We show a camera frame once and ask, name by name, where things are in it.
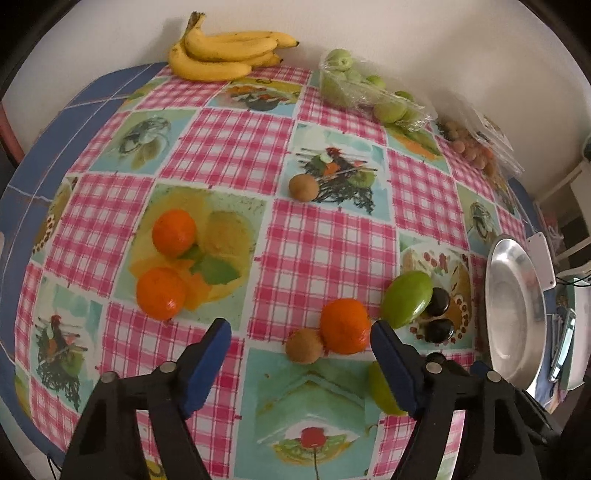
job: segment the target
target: banana stem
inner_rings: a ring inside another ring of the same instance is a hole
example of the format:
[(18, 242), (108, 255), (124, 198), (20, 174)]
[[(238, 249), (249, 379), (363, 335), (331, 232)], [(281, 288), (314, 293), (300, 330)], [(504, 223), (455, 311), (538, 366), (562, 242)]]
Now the banana stem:
[(203, 22), (205, 21), (205, 14), (200, 12), (192, 12), (191, 16), (189, 17), (189, 21), (187, 22), (187, 28), (185, 28), (185, 35), (189, 32), (189, 30), (197, 27), (200, 28)]

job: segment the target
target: banana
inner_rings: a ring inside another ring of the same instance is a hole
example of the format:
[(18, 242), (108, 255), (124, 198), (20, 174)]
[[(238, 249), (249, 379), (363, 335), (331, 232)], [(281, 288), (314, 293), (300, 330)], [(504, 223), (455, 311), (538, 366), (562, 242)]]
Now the banana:
[(246, 65), (250, 65), (253, 68), (256, 67), (274, 67), (275, 65), (279, 65), (283, 59), (274, 51), (270, 51), (269, 53), (265, 53), (260, 57), (254, 57), (253, 59), (242, 60), (240, 63), (245, 63)]
[(277, 48), (292, 48), (297, 47), (298, 42), (294, 37), (282, 32), (271, 32), (271, 31), (245, 31), (245, 32), (228, 32), (220, 33), (218, 35), (211, 35), (209, 38), (213, 38), (218, 41), (243, 41), (253, 40), (254, 38), (265, 38), (271, 37), (277, 41)]
[(238, 62), (214, 63), (191, 59), (185, 51), (182, 40), (176, 42), (168, 52), (168, 64), (173, 73), (194, 82), (222, 82), (248, 75), (252, 67)]
[(260, 57), (277, 48), (277, 40), (271, 37), (244, 41), (220, 41), (207, 37), (201, 31), (205, 14), (195, 15), (195, 25), (184, 35), (187, 52), (203, 61), (242, 61)]

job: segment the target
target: orange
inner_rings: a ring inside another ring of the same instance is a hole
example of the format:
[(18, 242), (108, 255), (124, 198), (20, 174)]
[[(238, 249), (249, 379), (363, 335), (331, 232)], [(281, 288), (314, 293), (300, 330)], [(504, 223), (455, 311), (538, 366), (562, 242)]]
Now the orange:
[(195, 221), (181, 209), (163, 213), (152, 227), (154, 246), (166, 257), (181, 256), (195, 243), (196, 235)]
[(355, 299), (338, 299), (325, 305), (320, 315), (320, 334), (328, 350), (341, 355), (364, 351), (369, 345), (371, 321)]
[(135, 298), (148, 317), (170, 320), (183, 308), (187, 286), (172, 268), (156, 267), (139, 278)]

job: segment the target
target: table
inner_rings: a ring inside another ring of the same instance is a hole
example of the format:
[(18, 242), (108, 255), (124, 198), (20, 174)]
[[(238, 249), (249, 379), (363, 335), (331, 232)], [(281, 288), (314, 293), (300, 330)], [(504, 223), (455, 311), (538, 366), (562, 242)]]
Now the table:
[[(470, 365), (490, 240), (507, 233), (525, 244), (506, 183), (465, 164), (436, 124), (418, 143), (325, 105), (317, 73), (295, 67), (200, 85), (154, 64), (95, 83), (48, 127), (0, 203), (0, 314), (16, 318), (0, 323), (0, 367), (10, 375), (0, 393), (21, 427), (61, 461), (100, 373), (147, 373), (222, 316), (230, 351), (187, 423), (212, 476), (314, 478), (299, 440), (309, 427), (327, 439), (320, 479), (391, 475), (414, 422), (381, 414), (368, 397), (371, 351), (301, 367), (282, 343), (317, 327), (323, 305), (339, 297), (378, 317), (389, 282), (419, 269), (452, 295), (456, 333), (441, 346), (426, 343), (417, 323), (397, 333), (421, 353)], [(321, 153), (341, 170), (373, 173), (327, 182), (321, 203), (291, 200), (287, 182), (306, 170), (321, 176)], [(232, 275), (213, 272), (192, 310), (161, 323), (138, 310), (135, 283), (164, 261), (150, 229), (174, 207), (194, 217), (199, 244)], [(157, 478), (145, 413), (138, 423)], [(458, 412), (444, 478), (461, 429)]]

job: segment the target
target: metal tray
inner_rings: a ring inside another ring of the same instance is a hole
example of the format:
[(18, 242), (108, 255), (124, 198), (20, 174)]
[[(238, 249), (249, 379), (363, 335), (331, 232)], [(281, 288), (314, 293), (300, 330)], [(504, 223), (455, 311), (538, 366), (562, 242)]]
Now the metal tray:
[(485, 277), (486, 327), (492, 368), (518, 388), (534, 381), (544, 356), (544, 295), (523, 247), (498, 237), (488, 255)]

